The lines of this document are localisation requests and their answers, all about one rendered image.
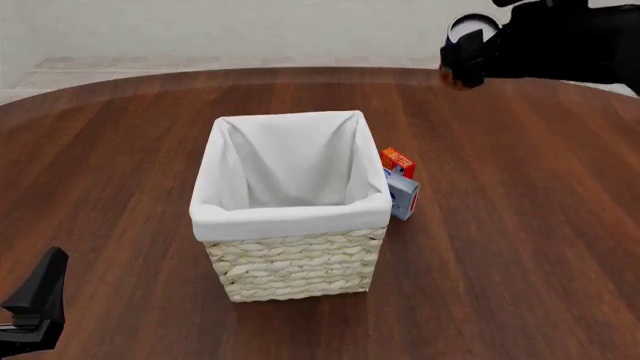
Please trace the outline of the red butter box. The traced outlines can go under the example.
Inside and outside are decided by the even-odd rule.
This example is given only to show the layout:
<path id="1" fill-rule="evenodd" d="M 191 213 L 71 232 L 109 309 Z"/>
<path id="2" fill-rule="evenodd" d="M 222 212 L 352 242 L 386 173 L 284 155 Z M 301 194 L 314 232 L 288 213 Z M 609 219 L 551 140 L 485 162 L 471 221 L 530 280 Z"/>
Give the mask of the red butter box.
<path id="1" fill-rule="evenodd" d="M 416 163 L 406 155 L 404 155 L 402 152 L 399 152 L 393 147 L 388 147 L 387 149 L 383 149 L 380 151 L 380 158 L 382 166 L 386 170 L 400 173 L 407 179 L 413 179 L 416 169 Z"/>

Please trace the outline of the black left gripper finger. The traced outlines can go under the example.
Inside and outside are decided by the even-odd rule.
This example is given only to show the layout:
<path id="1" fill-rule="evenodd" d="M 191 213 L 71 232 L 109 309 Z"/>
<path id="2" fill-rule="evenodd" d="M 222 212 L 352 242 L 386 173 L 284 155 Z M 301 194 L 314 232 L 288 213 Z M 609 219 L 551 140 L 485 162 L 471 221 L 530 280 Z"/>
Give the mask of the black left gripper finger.
<path id="1" fill-rule="evenodd" d="M 0 305 L 14 325 L 38 325 L 45 320 L 65 323 L 63 289 L 69 255 L 58 247 L 45 252 L 31 274 Z"/>

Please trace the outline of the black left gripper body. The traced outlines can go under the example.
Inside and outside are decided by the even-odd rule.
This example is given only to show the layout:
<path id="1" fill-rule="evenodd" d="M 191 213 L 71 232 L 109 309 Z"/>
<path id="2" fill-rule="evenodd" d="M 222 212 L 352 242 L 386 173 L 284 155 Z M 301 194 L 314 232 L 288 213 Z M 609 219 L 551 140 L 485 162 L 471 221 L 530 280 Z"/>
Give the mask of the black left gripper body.
<path id="1" fill-rule="evenodd" d="M 15 317 L 0 324 L 0 353 L 34 353 L 53 350 L 65 326 L 65 318 Z"/>

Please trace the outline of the blue and white box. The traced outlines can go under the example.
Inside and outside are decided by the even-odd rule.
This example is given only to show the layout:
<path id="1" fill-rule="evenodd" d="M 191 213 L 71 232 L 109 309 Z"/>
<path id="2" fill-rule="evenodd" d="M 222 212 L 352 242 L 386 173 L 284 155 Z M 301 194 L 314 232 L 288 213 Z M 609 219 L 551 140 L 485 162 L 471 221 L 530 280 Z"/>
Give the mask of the blue and white box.
<path id="1" fill-rule="evenodd" d="M 414 212 L 420 183 L 401 173 L 383 169 L 392 199 L 391 215 L 406 221 Z"/>

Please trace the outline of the wicker basket with white lining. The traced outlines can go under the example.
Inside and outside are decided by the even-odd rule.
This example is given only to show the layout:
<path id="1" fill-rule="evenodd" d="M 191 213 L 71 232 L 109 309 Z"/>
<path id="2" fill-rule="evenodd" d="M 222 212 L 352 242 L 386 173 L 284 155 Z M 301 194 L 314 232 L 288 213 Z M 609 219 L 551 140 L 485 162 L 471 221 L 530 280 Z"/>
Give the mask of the wicker basket with white lining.
<path id="1" fill-rule="evenodd" d="M 189 215 L 233 302 L 369 289 L 392 200 L 358 110 L 216 119 Z"/>

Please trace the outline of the dark tin with white lid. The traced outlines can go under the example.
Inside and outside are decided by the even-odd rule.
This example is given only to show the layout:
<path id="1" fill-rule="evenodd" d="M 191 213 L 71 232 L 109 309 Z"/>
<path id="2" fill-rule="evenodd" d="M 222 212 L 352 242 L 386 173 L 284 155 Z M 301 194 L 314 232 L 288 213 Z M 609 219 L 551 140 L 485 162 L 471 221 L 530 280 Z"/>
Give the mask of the dark tin with white lid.
<path id="1" fill-rule="evenodd" d="M 481 86 L 483 47 L 499 30 L 496 20 L 485 14 L 465 14 L 453 20 L 440 48 L 441 82 L 455 90 Z"/>

